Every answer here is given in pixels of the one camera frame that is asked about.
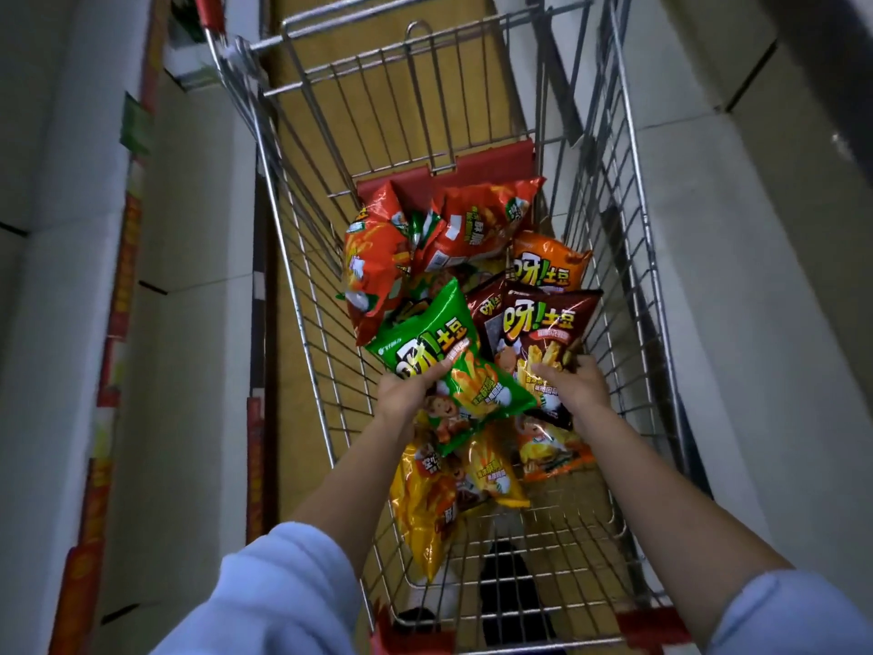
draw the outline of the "shopping cart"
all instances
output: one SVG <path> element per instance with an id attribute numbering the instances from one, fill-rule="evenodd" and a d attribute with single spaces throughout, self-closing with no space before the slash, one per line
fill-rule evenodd
<path id="1" fill-rule="evenodd" d="M 534 203 L 540 230 L 592 251 L 583 286 L 604 291 L 585 347 L 601 364 L 617 411 L 685 473 L 687 436 L 622 61 L 631 0 L 560 8 L 525 0 L 442 29 L 429 24 L 436 0 L 369 1 L 294 15 L 278 35 L 247 43 L 225 35 L 218 0 L 198 0 L 218 75 L 256 138 L 302 342 L 289 353 L 311 380 L 330 463 L 368 422 L 381 375 L 377 360 L 355 347 L 335 298 L 343 292 L 343 234 L 361 201 L 388 177 L 406 207 L 424 209 L 440 185 L 542 174 L 549 181 Z M 383 32 L 372 23 L 389 15 L 400 41 L 309 64 L 315 35 L 333 33 L 332 45 L 344 37 L 379 41 Z M 556 40 L 575 34 L 569 48 Z M 514 616 L 527 618 L 522 632 L 531 616 L 543 625 L 548 618 L 553 634 L 502 652 L 621 644 L 655 652 L 690 640 L 596 465 L 529 492 L 524 528 L 509 534 L 527 573 L 482 579 L 489 559 L 507 555 L 492 549 L 498 533 L 486 515 L 466 520 L 453 540 L 448 560 L 458 579 L 434 587 L 419 581 L 387 507 L 361 579 L 374 644 L 391 650 L 400 625 L 432 629 L 419 646 L 490 651 L 482 626 Z M 484 613 L 483 586 L 508 579 L 533 580 L 539 606 L 501 609 L 498 601 Z M 404 620 L 414 587 L 440 602 L 457 592 L 457 609 Z"/>

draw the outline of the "rolled-up sleeve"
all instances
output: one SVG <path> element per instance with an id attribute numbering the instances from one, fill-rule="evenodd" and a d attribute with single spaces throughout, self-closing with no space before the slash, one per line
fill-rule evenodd
<path id="1" fill-rule="evenodd" d="M 873 627 L 823 577 L 779 570 L 753 579 L 734 598 L 710 655 L 873 653 Z"/>
<path id="2" fill-rule="evenodd" d="M 212 596 L 154 655 L 351 653 L 361 591 L 342 549 L 307 524 L 281 524 L 224 557 Z"/>

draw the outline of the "black pants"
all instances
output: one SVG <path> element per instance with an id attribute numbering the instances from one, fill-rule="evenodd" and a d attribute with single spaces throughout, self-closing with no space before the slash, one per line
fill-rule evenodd
<path id="1" fill-rule="evenodd" d="M 517 576 L 529 574 L 524 559 L 515 553 L 515 547 L 507 539 L 499 539 L 492 545 L 491 554 L 500 552 L 513 553 L 489 556 L 479 576 L 483 582 L 499 580 L 496 584 L 479 585 L 482 613 L 499 616 L 510 611 L 539 609 L 540 596 L 533 580 L 516 581 L 515 579 Z M 417 618 L 422 621 L 433 621 L 436 617 L 430 610 L 415 608 L 404 611 L 400 614 L 400 618 L 406 621 L 415 621 Z M 420 625 L 417 631 L 430 632 L 433 629 L 431 625 Z M 412 630 L 400 624 L 395 624 L 395 629 L 406 634 Z M 554 639 L 555 636 L 552 621 L 549 620 L 548 615 L 539 611 L 524 616 L 485 618 L 482 621 L 482 633 L 489 646 L 537 643 Z"/>

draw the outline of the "yellow brown floor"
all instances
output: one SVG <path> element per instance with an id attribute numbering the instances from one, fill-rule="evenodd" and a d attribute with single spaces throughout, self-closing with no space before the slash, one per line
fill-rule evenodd
<path id="1" fill-rule="evenodd" d="M 273 0 L 272 16 L 282 19 L 329 1 Z M 301 39 L 294 45 L 301 64 L 309 69 L 399 42 L 413 20 L 427 20 L 432 30 L 439 31 L 492 13 L 490 0 L 432 0 L 341 30 Z M 509 135 L 513 129 L 518 130 L 517 120 L 515 126 L 512 123 L 511 85 L 499 53 L 501 45 L 499 37 L 487 35 L 483 41 L 462 44 L 457 54 L 452 49 L 452 53 L 439 57 L 449 133 L 455 146 L 487 142 L 489 138 Z M 420 55 L 413 58 L 413 63 L 419 73 L 431 143 L 437 152 L 446 148 L 448 140 L 430 60 L 429 55 Z M 463 96 L 459 94 L 462 71 L 458 62 L 464 65 Z M 299 73 L 286 53 L 272 56 L 268 65 L 273 86 L 299 80 Z M 407 156 L 418 157 L 428 153 L 408 62 L 400 61 L 384 69 L 372 70 L 366 77 L 358 73 L 326 80 L 312 87 L 312 96 L 321 107 L 333 139 L 352 174 L 389 165 Z M 344 189 L 343 180 L 333 166 L 318 124 L 300 89 L 284 93 L 278 100 L 281 112 L 297 135 L 295 139 L 290 130 L 280 127 L 279 138 L 284 152 L 300 175 L 300 181 L 311 190 L 312 201 L 326 213 L 327 223 L 316 225 L 320 225 L 323 232 L 329 229 L 327 224 L 333 223 L 341 237 L 346 221 L 355 213 L 355 207 L 347 197 L 334 201 L 328 198 L 309 164 L 311 161 L 321 173 L 329 191 Z M 398 116 L 404 120 L 402 126 L 397 122 Z M 436 159 L 435 163 L 440 165 L 447 160 L 442 157 Z M 300 198 L 299 188 L 295 189 L 294 195 Z M 326 261 L 330 249 L 326 252 L 315 243 L 311 232 L 304 230 L 299 233 L 295 230 L 294 220 L 290 218 L 291 211 L 286 208 L 284 213 L 289 216 L 286 221 L 286 242 L 289 244 L 291 274 L 297 288 L 296 308 L 300 309 L 308 343 L 306 348 L 301 345 L 295 303 L 285 272 L 280 271 L 279 516 L 288 519 L 300 500 L 329 471 L 331 463 L 327 446 L 333 448 L 333 456 L 338 458 L 347 448 L 346 433 L 354 439 L 357 431 L 366 425 L 369 418 L 366 414 L 371 404 L 367 394 L 375 391 L 375 379 L 380 372 L 371 357 L 359 356 L 355 351 L 342 303 L 334 298 L 341 289 Z M 307 370 L 307 353 L 315 367 L 316 389 L 325 403 L 324 417 L 330 434 L 328 440 L 322 435 L 319 412 L 312 396 L 313 380 Z M 553 502 L 555 507 L 532 511 L 525 516 L 530 540 L 539 543 L 530 546 L 528 566 L 533 573 L 540 574 L 538 586 L 544 603 L 579 605 L 552 616 L 559 636 L 583 639 L 596 634 L 615 633 L 615 619 L 607 599 L 627 595 L 624 591 L 627 575 L 621 554 L 609 542 L 603 530 L 612 528 L 608 524 L 611 509 L 599 473 L 592 471 L 574 474 L 572 480 L 549 481 L 535 488 L 534 492 L 542 500 Z M 599 521 L 580 517 L 589 512 L 598 514 L 603 526 Z M 599 535 L 595 535 L 596 529 L 601 529 Z M 476 540 L 485 537 L 483 534 L 474 534 L 473 530 L 471 528 L 469 533 L 461 536 L 453 550 L 454 556 L 460 556 L 460 552 L 463 552 L 464 538 Z M 365 580 L 368 583 L 376 582 L 373 595 L 384 598 L 386 586 L 391 595 L 395 594 L 395 589 L 399 589 L 402 595 L 405 587 L 405 584 L 401 584 L 403 554 L 397 552 L 396 537 L 389 528 L 387 513 L 383 516 L 380 533 L 380 549 L 384 552 L 382 565 L 386 568 L 384 579 L 379 573 L 377 561 L 371 555 Z M 464 580 L 476 578 L 475 567 L 464 567 Z M 567 573 L 579 568 L 600 572 Z M 583 599 L 592 598 L 599 598 L 599 602 L 593 606 L 584 604 Z M 466 593 L 462 598 L 462 610 L 475 614 L 476 603 L 474 594 Z M 475 621 L 462 623 L 459 632 L 461 645 L 469 648 L 478 644 L 484 647 L 480 630 L 474 624 Z M 362 650 L 365 636 L 366 622 L 361 620 L 357 643 Z"/>

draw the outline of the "hand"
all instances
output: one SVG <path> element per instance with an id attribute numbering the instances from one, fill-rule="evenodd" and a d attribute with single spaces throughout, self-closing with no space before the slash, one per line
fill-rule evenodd
<path id="1" fill-rule="evenodd" d="M 443 359 L 424 374 L 401 379 L 387 372 L 379 380 L 379 401 L 376 404 L 376 417 L 385 426 L 401 436 L 404 444 L 412 440 L 412 419 L 415 417 L 424 394 L 452 367 L 452 361 Z"/>
<path id="2" fill-rule="evenodd" d="M 579 366 L 573 372 L 561 372 L 542 363 L 534 363 L 531 371 L 558 389 L 562 403 L 575 420 L 585 416 L 593 408 L 612 408 L 609 403 L 609 386 L 597 367 L 594 356 L 577 356 Z"/>

